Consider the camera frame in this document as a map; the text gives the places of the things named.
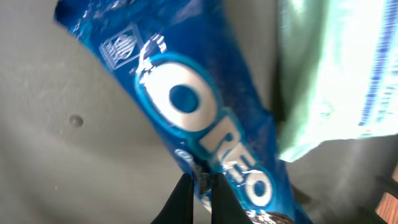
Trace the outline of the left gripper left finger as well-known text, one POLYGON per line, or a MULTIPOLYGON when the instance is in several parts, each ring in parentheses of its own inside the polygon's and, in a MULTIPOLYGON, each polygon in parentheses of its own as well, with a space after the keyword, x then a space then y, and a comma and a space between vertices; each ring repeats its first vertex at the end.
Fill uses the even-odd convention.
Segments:
POLYGON ((183 174, 160 213, 151 224, 192 224, 194 183, 183 174))

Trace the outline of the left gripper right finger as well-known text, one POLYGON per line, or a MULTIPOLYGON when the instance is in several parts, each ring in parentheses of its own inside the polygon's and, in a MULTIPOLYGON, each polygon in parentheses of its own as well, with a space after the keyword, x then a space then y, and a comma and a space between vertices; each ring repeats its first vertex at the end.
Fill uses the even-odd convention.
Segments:
POLYGON ((212 224, 252 224, 223 173, 215 174, 211 186, 212 224))

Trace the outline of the blue Oreo packet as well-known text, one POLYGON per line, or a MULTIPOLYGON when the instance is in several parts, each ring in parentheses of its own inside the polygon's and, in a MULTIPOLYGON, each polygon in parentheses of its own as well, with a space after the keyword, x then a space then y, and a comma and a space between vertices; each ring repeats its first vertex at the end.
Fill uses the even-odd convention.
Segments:
POLYGON ((309 223, 221 1, 61 0, 55 20, 152 123, 211 213, 223 173, 252 223, 309 223))

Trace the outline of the light teal snack packet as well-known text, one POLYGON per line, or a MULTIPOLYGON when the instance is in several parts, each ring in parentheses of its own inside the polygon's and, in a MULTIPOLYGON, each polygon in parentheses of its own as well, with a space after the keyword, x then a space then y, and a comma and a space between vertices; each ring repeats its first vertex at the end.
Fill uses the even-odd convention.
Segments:
POLYGON ((281 0, 279 157, 397 134, 397 0, 281 0))

